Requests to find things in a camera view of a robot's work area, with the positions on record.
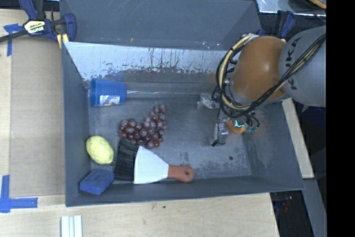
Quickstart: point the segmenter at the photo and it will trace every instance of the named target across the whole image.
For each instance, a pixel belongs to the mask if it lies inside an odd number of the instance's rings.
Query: blue plastic cup
[[[90,105],[102,107],[121,105],[126,101],[126,84],[123,82],[93,78],[90,83]]]

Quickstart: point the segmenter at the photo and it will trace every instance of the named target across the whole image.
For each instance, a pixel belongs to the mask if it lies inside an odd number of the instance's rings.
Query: bunch of grapes
[[[155,105],[143,122],[135,119],[124,119],[119,126],[120,138],[127,138],[133,144],[139,144],[148,149],[159,147],[163,135],[168,128],[165,119],[166,106]]]

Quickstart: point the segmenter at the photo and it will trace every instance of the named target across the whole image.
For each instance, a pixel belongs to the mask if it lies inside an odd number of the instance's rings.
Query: brush
[[[190,166],[169,165],[152,151],[127,139],[119,143],[114,174],[115,180],[133,181],[133,184],[154,183],[163,179],[188,183],[195,177],[195,171]]]

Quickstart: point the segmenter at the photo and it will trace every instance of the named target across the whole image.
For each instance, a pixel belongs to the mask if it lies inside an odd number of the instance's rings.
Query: yellow lemon
[[[98,164],[110,164],[113,161],[114,151],[110,143],[99,135],[87,140],[87,152]]]

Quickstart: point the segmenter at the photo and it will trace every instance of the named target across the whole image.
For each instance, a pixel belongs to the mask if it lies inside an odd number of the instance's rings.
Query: gray box
[[[257,110],[256,133],[229,131],[212,147],[216,109],[198,108],[211,93],[215,70],[226,51],[245,33],[260,29],[256,7],[238,0],[60,0],[61,14],[77,19],[75,42],[62,48],[65,122],[66,206],[207,198],[303,189],[281,103]],[[122,105],[89,105],[92,78],[125,82]],[[122,119],[143,120],[151,108],[168,107],[164,142],[152,151],[173,165],[196,171],[188,184],[174,180],[144,185],[115,181],[102,195],[79,192],[94,168],[85,149],[102,135],[117,149]]]

